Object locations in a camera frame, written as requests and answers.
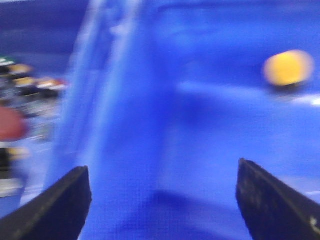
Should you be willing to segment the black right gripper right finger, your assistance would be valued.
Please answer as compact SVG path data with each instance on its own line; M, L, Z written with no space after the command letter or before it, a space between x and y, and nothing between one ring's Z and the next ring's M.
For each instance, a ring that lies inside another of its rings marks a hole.
M239 160L235 197L254 240L320 238L320 205L251 160Z

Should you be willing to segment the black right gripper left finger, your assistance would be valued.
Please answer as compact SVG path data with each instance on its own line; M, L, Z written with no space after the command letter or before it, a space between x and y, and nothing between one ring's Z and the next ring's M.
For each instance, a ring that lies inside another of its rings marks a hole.
M2 240L77 240L92 202L89 170L78 166L0 220Z

